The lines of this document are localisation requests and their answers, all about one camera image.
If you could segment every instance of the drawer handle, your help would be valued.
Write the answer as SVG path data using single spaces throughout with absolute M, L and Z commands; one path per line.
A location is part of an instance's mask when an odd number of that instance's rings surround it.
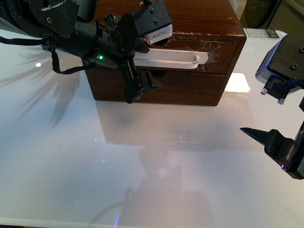
M 195 69 L 208 61 L 207 52 L 169 49 L 150 49 L 148 53 L 136 52 L 136 66 L 175 69 Z

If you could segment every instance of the black plastic part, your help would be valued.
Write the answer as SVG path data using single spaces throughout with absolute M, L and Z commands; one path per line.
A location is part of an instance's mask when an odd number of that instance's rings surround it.
M 153 14 L 150 13 L 150 8 L 153 8 Z M 152 3 L 133 13 L 123 15 L 115 25 L 122 36 L 123 54 L 128 55 L 130 51 L 138 49 L 141 52 L 146 52 L 143 49 L 143 44 L 139 41 L 139 37 L 162 29 L 171 23 L 171 17 L 163 1 Z
M 53 31 L 37 23 L 36 20 L 29 16 L 28 10 L 22 9 L 19 1 L 5 0 L 1 3 L 0 17 L 2 17 L 9 24 L 16 26 L 19 30 L 27 35 L 37 38 L 46 38 L 52 36 Z
M 299 107 L 304 111 L 304 97 Z M 294 148 L 291 151 L 286 172 L 294 174 L 296 179 L 304 179 L 304 122 L 294 140 Z
M 85 55 L 85 58 L 111 69 L 119 68 L 119 65 L 127 60 L 127 57 L 121 52 L 121 34 L 100 21 L 96 21 L 96 25 L 95 44 Z
M 93 20 L 98 0 L 76 0 L 76 2 L 79 5 L 78 17 L 85 22 Z
M 284 80 L 276 76 L 270 76 L 264 88 L 268 90 L 268 94 L 276 99 L 286 99 L 290 90 L 285 90 L 277 86 L 278 83 L 282 83 Z
M 303 40 L 286 35 L 280 42 L 267 69 L 285 80 L 303 77 L 304 54 L 299 51 L 303 47 Z
M 0 29 L 26 35 L 10 17 L 10 13 L 4 1 L 0 1 Z
M 152 3 L 155 3 L 155 0 L 143 0 L 143 6 L 148 6 Z
M 138 72 L 132 59 L 121 64 L 119 68 L 123 73 L 126 85 L 124 93 L 129 104 L 136 102 L 144 94 L 162 86 L 161 83 L 153 79 L 151 72 Z
M 120 20 L 121 17 L 115 17 L 112 13 L 110 13 L 105 21 L 107 22 L 107 25 L 111 28 L 115 28 L 116 24 L 118 23 L 118 21 Z
M 269 132 L 252 128 L 241 128 L 241 130 L 264 145 L 265 153 L 277 164 L 280 166 L 284 164 L 285 158 L 294 143 L 294 140 L 285 138 L 278 130 L 274 129 Z
M 55 35 L 52 43 L 59 50 L 75 56 L 84 57 L 95 44 L 96 23 L 95 21 L 91 21 L 90 23 L 77 21 L 76 24 L 73 25 L 73 30 L 74 32 L 70 38 Z
M 45 28 L 60 34 L 63 37 L 70 37 L 74 31 L 79 5 L 72 0 L 48 0 L 48 6 L 44 1 L 26 0 L 22 9 L 27 15 L 33 15 L 35 21 Z

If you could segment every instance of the white table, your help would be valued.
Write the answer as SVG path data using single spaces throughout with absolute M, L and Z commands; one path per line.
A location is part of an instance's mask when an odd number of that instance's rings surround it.
M 251 90 L 217 107 L 95 101 L 84 72 L 57 75 L 40 47 L 0 44 L 0 224 L 304 227 L 304 182 L 239 129 L 294 139 L 302 124 L 303 91 L 284 105 L 260 95 L 254 75 L 276 42 L 248 37 L 234 72 Z

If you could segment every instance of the black cable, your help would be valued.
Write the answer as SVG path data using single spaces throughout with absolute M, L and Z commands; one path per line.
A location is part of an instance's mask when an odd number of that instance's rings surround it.
M 44 39 L 6 39 L 4 37 L 0 37 L 0 42 L 3 44 L 10 44 L 10 45 L 22 45 L 22 46 L 37 46 L 42 45 L 47 42 L 49 38 Z
M 52 51 L 52 59 L 53 59 L 53 70 L 58 73 L 58 74 L 62 74 L 62 75 L 70 75 L 70 74 L 73 74 L 73 73 L 76 73 L 78 71 L 81 71 L 81 70 L 87 70 L 87 69 L 91 69 L 91 68 L 94 68 L 96 66 L 96 63 L 89 63 L 87 65 L 84 65 L 84 66 L 76 66 L 74 68 L 71 68 L 71 69 L 68 69 L 68 70 L 65 70 L 65 71 L 61 71 L 60 70 L 60 65 L 59 65 L 59 58 L 58 58 L 58 55 L 55 51 Z
M 292 78 L 282 83 L 276 83 L 276 88 L 283 90 L 291 90 L 296 87 L 304 88 L 304 77 Z

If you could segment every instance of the wooden cabinet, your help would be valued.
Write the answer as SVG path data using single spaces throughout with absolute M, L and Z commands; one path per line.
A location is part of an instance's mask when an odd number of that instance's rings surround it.
M 152 70 L 162 87 L 137 102 L 216 106 L 246 41 L 246 35 L 228 0 L 165 0 L 172 18 L 173 36 L 150 48 L 205 51 L 207 63 L 193 70 Z M 109 13 L 122 16 L 139 8 L 137 0 L 104 0 L 95 18 L 104 21 Z M 99 66 L 86 71 L 95 100 L 125 101 L 124 80 L 119 70 Z

